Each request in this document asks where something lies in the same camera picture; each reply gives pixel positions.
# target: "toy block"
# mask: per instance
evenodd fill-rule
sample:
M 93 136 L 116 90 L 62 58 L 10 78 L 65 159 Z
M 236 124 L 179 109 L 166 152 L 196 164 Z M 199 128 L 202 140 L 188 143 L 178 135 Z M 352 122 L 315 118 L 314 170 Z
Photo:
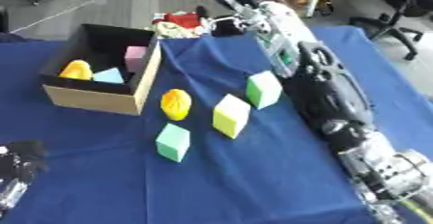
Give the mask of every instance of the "toy block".
M 167 124 L 157 138 L 158 153 L 176 162 L 181 162 L 189 148 L 189 131 Z
M 144 46 L 128 46 L 125 53 L 125 64 L 129 72 L 138 72 L 142 70 L 144 64 L 144 54 L 146 47 Z
M 268 70 L 250 76 L 246 84 L 246 96 L 259 110 L 275 104 L 281 92 L 281 84 Z
M 251 106 L 232 95 L 226 95 L 214 109 L 214 128 L 235 139 L 248 122 Z
M 93 75 L 93 79 L 96 81 L 110 82 L 110 83 L 125 83 L 122 78 L 122 74 L 119 69 L 111 68 L 104 70 Z

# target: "green cube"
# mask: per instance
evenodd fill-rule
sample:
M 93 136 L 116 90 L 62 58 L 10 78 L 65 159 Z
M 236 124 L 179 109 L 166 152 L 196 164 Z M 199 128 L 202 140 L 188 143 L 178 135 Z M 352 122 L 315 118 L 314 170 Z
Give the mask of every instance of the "green cube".
M 232 95 L 226 95 L 214 109 L 214 128 L 235 139 L 248 122 L 250 105 Z
M 246 96 L 259 110 L 275 104 L 281 91 L 278 79 L 268 70 L 250 76 L 246 84 Z
M 189 148 L 189 131 L 167 124 L 157 138 L 158 153 L 166 158 L 181 162 Z

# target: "blue tablecloth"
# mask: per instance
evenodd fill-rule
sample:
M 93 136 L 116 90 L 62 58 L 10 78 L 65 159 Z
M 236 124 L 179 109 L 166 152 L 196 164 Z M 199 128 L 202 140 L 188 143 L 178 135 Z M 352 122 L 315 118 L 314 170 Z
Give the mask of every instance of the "blue tablecloth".
M 361 30 L 313 32 L 360 81 L 377 126 L 395 147 L 433 158 L 432 108 Z M 53 106 L 37 72 L 59 45 L 0 44 L 0 141 L 43 139 L 50 167 L 8 223 L 372 222 L 288 97 L 252 110 L 236 140 L 212 128 L 217 102 L 226 94 L 245 98 L 246 78 L 270 68 L 250 36 L 163 41 L 163 62 L 141 117 Z M 193 98 L 188 118 L 176 123 L 191 131 L 181 164 L 160 157 L 155 147 L 167 123 L 159 99 L 171 88 Z

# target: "robotic hand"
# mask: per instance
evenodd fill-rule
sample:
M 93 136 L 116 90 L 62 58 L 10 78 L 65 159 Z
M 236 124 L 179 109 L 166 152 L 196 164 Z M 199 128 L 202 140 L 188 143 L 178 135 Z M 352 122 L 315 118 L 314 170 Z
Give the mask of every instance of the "robotic hand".
M 36 173 L 46 170 L 40 140 L 14 141 L 0 146 L 0 218 L 14 208 Z
M 403 204 L 433 220 L 433 165 L 422 154 L 397 152 L 373 124 L 371 105 L 353 75 L 322 43 L 300 43 L 300 65 L 282 80 L 305 122 L 322 137 L 380 223 L 404 223 Z
M 433 223 L 433 168 L 422 154 L 399 153 L 373 124 L 361 87 L 337 57 L 318 42 L 297 14 L 270 0 L 222 0 L 233 20 L 268 55 L 285 93 L 305 123 L 329 145 L 370 213 L 386 224 L 404 223 L 403 204 Z

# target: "cable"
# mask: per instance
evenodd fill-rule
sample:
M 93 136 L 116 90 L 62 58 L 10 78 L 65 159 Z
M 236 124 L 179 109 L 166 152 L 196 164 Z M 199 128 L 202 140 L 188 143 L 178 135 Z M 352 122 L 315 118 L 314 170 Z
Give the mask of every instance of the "cable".
M 87 2 L 84 2 L 84 3 L 82 3 L 82 4 L 79 4 L 79 5 L 77 5 L 77 6 L 70 7 L 70 8 L 68 8 L 68 9 L 63 10 L 62 12 L 60 12 L 60 13 L 58 13 L 58 14 L 54 14 L 54 15 L 51 15 L 51 16 L 47 16 L 47 17 L 45 17 L 45 18 L 43 18 L 43 19 L 40 19 L 40 20 L 38 20 L 38 21 L 35 21 L 35 22 L 33 22 L 33 23 L 31 23 L 31 24 L 29 24 L 29 25 L 27 25 L 27 26 L 23 26 L 23 27 L 20 27 L 20 28 L 14 29 L 14 30 L 11 32 L 11 34 L 16 34 L 16 33 L 19 32 L 19 31 L 29 29 L 29 28 L 31 28 L 31 27 L 34 27 L 34 26 L 36 26 L 36 25 L 39 25 L 39 24 L 44 23 L 44 22 L 46 22 L 46 21 L 49 21 L 50 19 L 55 18 L 55 17 L 58 17 L 58 16 L 61 16 L 61 15 L 63 15 L 63 14 L 69 14 L 69 13 L 72 13 L 72 12 L 74 12 L 74 11 L 76 11 L 76 10 L 82 8 L 82 7 L 86 7 L 86 6 L 88 6 L 88 5 L 91 5 L 91 4 L 93 4 L 93 3 L 96 3 L 96 2 L 98 2 L 98 1 L 100 1 L 100 0 L 89 0 L 89 1 L 87 1 Z

